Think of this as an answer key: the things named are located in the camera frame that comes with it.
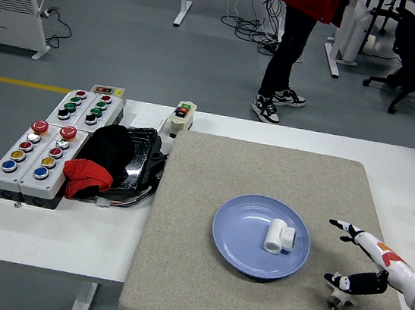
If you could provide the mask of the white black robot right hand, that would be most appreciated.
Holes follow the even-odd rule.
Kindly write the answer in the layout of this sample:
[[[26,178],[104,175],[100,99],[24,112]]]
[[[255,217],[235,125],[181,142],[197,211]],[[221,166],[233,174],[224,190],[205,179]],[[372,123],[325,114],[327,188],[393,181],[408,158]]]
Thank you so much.
[[[344,221],[330,220],[330,223],[347,232],[342,236],[343,242],[358,245],[365,255],[379,269],[377,273],[325,274],[324,278],[334,287],[350,295],[380,294],[391,286],[404,295],[405,302],[411,310],[415,310],[415,271],[397,253],[388,248],[371,233]]]

